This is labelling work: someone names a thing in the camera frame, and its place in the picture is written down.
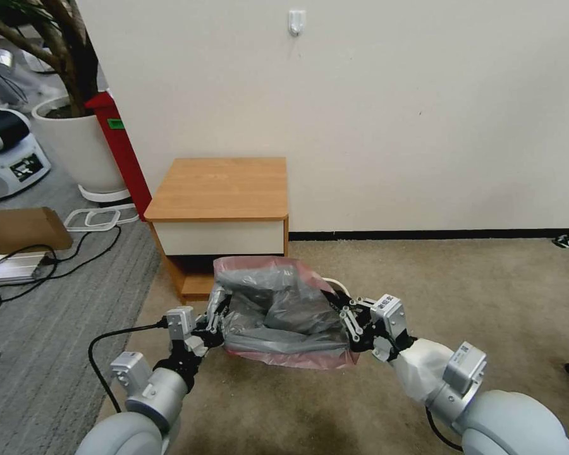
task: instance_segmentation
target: nightstand drawer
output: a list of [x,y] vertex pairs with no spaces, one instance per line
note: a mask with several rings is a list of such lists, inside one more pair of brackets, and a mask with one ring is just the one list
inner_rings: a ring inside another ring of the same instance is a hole
[[154,222],[166,255],[284,253],[283,221]]

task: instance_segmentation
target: red post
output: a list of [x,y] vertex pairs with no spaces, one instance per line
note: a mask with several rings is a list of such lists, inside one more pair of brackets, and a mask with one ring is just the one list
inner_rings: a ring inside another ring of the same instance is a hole
[[131,141],[128,139],[125,127],[120,118],[114,99],[107,92],[100,92],[86,102],[87,109],[93,109],[107,144],[112,150],[114,160],[120,169],[131,198],[139,213],[139,219],[145,221],[145,210],[152,200],[145,178],[139,167]]

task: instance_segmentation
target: white plant pot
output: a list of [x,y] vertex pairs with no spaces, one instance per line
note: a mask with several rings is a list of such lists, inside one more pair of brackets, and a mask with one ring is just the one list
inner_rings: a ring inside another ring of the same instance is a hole
[[68,97],[53,98],[32,110],[42,137],[49,142],[70,176],[82,187],[82,195],[126,191],[120,170],[107,145],[97,117],[50,119],[45,115],[52,109],[66,106]]

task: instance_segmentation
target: pink plastic bag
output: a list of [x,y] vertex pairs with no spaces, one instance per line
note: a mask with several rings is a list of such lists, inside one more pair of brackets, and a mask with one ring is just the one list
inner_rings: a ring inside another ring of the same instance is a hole
[[303,262],[273,256],[215,260],[209,305],[232,295],[223,320],[227,352],[268,365],[330,370],[356,364],[339,315],[323,291],[333,292]]

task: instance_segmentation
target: wooden nightstand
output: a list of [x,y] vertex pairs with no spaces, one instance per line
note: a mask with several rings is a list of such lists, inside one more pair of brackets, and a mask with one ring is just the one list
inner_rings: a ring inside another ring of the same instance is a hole
[[286,160],[176,159],[145,218],[181,301],[206,300],[216,257],[287,255]]

